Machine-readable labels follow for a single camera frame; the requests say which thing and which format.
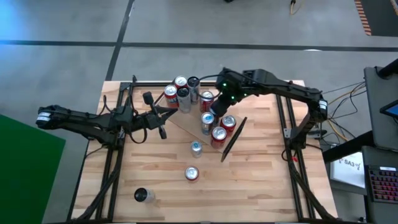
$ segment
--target concrete floor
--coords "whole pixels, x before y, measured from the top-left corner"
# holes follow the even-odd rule
[[[0,0],[0,40],[116,42],[129,0]],[[306,0],[289,16],[289,0],[135,0],[124,42],[396,47],[398,38],[363,32],[353,0]],[[0,45],[0,113],[35,126],[40,106],[59,104],[94,113],[114,47]],[[332,90],[363,80],[363,68],[385,65],[396,52],[170,49],[122,47],[112,80],[171,80],[177,75],[263,68],[286,80]],[[348,90],[326,94],[332,100]],[[371,129],[366,95],[359,113],[340,124],[359,135]],[[354,110],[349,103],[340,113]],[[44,223],[62,222],[87,140],[67,140]],[[334,190],[340,218],[364,216],[363,200]]]

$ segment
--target wooden table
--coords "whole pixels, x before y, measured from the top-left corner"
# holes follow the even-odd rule
[[[115,107],[119,84],[104,83],[98,112],[103,106],[102,95],[107,96],[110,108]],[[156,99],[163,88],[136,88],[134,106],[139,112],[150,109],[142,99],[146,91],[151,91]],[[293,107],[299,124],[307,106],[293,101]],[[195,136],[170,121],[165,125],[165,140],[161,140],[157,130],[149,131],[144,144],[134,144],[126,138],[114,222],[297,221],[287,163],[280,156],[284,142],[275,95],[250,96],[229,111],[242,118],[247,116],[248,120],[224,163],[220,162],[221,154],[208,145],[203,146],[201,158],[193,158],[189,148]],[[133,136],[139,140],[143,134],[139,131]],[[315,140],[307,142],[319,145]],[[88,152],[99,147],[93,141]],[[311,190],[328,212],[337,217],[321,151],[307,147],[303,156]],[[72,217],[82,214],[98,193],[105,158],[103,149],[86,159]],[[184,176],[190,165],[200,170],[200,179],[194,184]],[[156,201],[136,202],[134,192],[139,187],[154,190]],[[308,217],[301,190],[300,198]]]

